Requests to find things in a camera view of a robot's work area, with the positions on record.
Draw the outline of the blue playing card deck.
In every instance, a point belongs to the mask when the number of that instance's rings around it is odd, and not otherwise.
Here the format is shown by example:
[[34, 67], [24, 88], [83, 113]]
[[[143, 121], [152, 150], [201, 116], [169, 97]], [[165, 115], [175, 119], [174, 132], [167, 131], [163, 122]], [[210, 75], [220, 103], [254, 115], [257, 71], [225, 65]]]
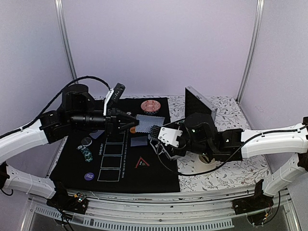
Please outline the blue playing card deck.
[[135, 127], [136, 133], [150, 133], [153, 126], [163, 126], [164, 117], [151, 115], [136, 115], [139, 124]]

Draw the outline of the dealt blue card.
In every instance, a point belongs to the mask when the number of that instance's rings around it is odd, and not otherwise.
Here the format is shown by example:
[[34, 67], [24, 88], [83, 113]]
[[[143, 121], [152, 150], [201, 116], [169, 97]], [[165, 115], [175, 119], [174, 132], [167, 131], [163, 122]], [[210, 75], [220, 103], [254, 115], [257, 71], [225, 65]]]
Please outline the dealt blue card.
[[99, 130], [97, 132], [92, 132], [89, 134], [89, 136], [93, 139], [97, 139], [98, 137], [100, 137], [102, 134], [104, 133], [104, 130]]
[[148, 139], [146, 136], [131, 138], [130, 142], [131, 147], [147, 146], [147, 145], [148, 145]]

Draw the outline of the red triangular all-in marker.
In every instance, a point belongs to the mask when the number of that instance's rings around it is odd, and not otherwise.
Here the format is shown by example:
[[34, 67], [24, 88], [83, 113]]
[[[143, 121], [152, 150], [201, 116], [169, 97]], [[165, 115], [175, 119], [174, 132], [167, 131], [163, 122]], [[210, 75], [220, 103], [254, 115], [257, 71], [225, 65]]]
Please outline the red triangular all-in marker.
[[150, 164], [147, 163], [141, 156], [139, 157], [136, 165], [135, 165], [135, 168], [143, 168], [143, 167], [149, 167]]

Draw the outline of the clear acrylic dealer button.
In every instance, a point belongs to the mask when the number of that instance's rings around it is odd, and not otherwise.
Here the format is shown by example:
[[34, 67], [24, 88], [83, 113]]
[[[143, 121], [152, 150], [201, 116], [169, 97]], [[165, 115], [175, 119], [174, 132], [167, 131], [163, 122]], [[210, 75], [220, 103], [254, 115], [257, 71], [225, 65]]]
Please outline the clear acrylic dealer button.
[[85, 147], [88, 147], [92, 144], [92, 139], [90, 137], [85, 137], [82, 139], [81, 141], [81, 145], [82, 146], [85, 146]]

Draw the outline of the green blue poker chip stack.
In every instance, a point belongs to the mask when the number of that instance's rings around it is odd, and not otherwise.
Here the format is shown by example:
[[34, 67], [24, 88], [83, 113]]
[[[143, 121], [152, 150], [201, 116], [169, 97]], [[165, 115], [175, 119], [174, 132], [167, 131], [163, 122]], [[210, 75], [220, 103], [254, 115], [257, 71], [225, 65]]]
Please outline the green blue poker chip stack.
[[77, 150], [79, 150], [83, 154], [86, 162], [91, 162], [93, 160], [92, 153], [88, 147], [80, 145], [77, 147]]

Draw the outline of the purple small blind button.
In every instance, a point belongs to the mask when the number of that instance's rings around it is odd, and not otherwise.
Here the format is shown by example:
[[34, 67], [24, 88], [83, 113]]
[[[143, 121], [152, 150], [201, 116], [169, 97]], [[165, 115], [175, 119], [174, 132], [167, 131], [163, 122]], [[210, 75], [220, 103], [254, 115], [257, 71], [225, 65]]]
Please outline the purple small blind button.
[[92, 172], [88, 172], [88, 173], [86, 173], [85, 175], [84, 175], [84, 179], [86, 180], [86, 181], [91, 181], [91, 180], [93, 180], [94, 179], [94, 174], [92, 173]]

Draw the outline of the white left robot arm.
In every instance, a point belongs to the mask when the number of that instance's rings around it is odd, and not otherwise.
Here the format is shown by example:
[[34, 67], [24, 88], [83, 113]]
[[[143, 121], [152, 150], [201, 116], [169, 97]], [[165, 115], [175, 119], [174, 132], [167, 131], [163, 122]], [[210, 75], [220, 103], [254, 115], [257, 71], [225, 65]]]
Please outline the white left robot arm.
[[77, 131], [109, 134], [119, 133], [139, 124], [139, 121], [114, 105], [125, 90], [117, 83], [103, 100], [89, 94], [88, 86], [73, 84], [60, 91], [62, 103], [57, 110], [43, 111], [37, 118], [17, 131], [0, 138], [0, 187], [35, 194], [53, 201], [61, 208], [71, 205], [71, 197], [61, 191], [60, 184], [40, 178], [7, 165], [6, 161], [26, 150], [51, 144]]

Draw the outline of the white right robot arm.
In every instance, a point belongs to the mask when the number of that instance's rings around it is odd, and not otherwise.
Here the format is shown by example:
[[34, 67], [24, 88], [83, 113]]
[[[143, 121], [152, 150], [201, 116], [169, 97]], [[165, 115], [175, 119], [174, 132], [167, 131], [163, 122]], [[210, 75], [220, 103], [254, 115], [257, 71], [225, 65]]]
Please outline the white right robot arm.
[[260, 190], [249, 198], [249, 206], [259, 210], [281, 189], [308, 171], [308, 119], [277, 129], [229, 129], [219, 132], [211, 115], [193, 113], [183, 120], [153, 126], [149, 138], [165, 153], [182, 155], [192, 152], [207, 162], [227, 162], [257, 155], [293, 153], [290, 159], [260, 183]]

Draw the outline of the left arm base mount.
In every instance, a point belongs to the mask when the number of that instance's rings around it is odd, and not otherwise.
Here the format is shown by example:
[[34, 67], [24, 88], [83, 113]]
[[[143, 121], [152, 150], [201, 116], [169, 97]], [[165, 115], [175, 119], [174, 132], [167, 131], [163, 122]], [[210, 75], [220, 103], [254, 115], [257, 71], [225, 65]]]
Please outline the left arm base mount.
[[65, 188], [56, 189], [55, 195], [48, 199], [46, 205], [61, 211], [68, 211], [78, 214], [86, 214], [89, 201], [83, 193], [69, 195]]

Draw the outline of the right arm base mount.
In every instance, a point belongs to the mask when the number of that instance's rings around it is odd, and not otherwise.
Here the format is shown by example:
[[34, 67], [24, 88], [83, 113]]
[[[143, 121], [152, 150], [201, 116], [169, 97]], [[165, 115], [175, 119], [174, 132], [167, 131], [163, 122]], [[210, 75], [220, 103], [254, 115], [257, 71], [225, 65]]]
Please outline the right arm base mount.
[[248, 222], [253, 226], [264, 225], [274, 205], [273, 196], [266, 196], [263, 192], [263, 182], [264, 180], [260, 180], [256, 183], [253, 195], [232, 201], [232, 208], [236, 215], [268, 209], [268, 212], [248, 215]]

